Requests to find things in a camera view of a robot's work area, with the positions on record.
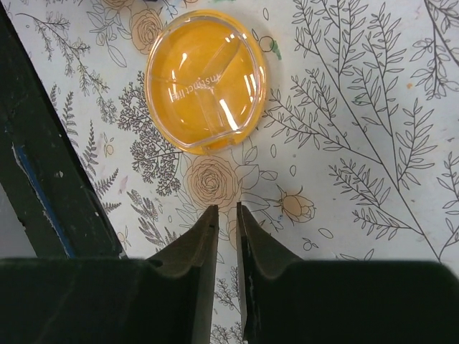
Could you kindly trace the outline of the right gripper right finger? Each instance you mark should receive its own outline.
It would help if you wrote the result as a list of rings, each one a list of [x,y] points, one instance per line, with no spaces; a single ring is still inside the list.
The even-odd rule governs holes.
[[[249,343],[456,343],[458,278],[428,261],[304,260],[237,206]]]

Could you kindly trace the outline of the floral table mat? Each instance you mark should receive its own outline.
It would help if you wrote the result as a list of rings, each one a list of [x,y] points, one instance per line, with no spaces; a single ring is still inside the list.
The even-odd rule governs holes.
[[[214,343],[240,339],[236,204],[307,259],[458,268],[456,1],[4,1],[124,253],[220,211]],[[240,20],[270,70],[259,125],[214,156],[148,115],[147,55],[190,11]]]

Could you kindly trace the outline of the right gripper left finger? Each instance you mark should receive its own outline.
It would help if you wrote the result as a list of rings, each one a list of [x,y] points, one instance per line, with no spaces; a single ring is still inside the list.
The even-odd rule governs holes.
[[[3,343],[208,343],[219,213],[148,259],[4,259]]]

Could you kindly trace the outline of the black base frame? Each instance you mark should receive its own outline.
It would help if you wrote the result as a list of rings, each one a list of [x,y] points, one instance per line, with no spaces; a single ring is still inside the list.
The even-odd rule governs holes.
[[[5,10],[1,186],[38,257],[123,257],[119,239]]]

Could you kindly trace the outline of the yellow round pill case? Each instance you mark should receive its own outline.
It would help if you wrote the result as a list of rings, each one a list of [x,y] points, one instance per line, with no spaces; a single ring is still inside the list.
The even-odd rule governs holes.
[[[221,11],[190,11],[158,35],[144,90],[152,121],[178,149],[212,154],[241,143],[265,105],[268,71],[247,29]]]

